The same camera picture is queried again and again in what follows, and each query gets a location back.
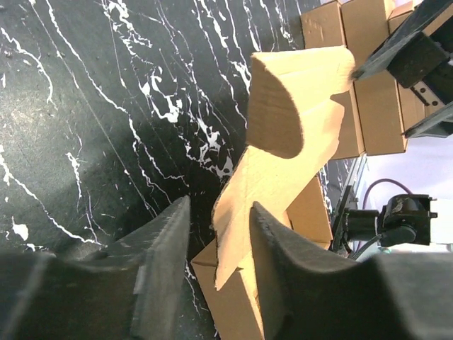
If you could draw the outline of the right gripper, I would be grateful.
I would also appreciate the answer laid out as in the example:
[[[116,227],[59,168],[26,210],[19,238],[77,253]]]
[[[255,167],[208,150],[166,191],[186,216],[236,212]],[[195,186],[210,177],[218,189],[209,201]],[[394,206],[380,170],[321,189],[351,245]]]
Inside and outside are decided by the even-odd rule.
[[[452,135],[452,25],[444,24],[432,35],[422,32],[450,5],[452,0],[422,1],[352,73],[358,80],[387,69],[403,88],[422,82],[439,98],[441,102],[427,105],[428,116],[403,133],[407,139]]]

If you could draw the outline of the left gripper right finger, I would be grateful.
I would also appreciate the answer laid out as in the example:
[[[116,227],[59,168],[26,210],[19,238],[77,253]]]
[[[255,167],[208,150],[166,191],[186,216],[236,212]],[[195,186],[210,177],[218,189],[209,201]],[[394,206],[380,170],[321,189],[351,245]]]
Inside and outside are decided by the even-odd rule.
[[[260,203],[250,238],[266,339],[451,339],[452,255],[322,249]]]

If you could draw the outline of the cardboard box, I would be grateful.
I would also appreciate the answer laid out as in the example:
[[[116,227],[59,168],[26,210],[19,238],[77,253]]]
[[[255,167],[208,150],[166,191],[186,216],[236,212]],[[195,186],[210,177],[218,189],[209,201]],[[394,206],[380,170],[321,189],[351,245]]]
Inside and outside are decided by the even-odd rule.
[[[212,209],[214,239],[193,259],[222,339],[263,339],[249,229],[260,203],[322,249],[333,238],[318,173],[336,153],[355,59],[345,46],[251,57],[246,148]]]

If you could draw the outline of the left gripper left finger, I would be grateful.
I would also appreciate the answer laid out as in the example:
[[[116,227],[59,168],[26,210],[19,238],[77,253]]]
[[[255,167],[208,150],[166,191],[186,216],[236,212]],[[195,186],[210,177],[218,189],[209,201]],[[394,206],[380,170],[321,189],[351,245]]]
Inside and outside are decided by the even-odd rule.
[[[1,255],[2,339],[173,339],[190,199],[81,261]]]

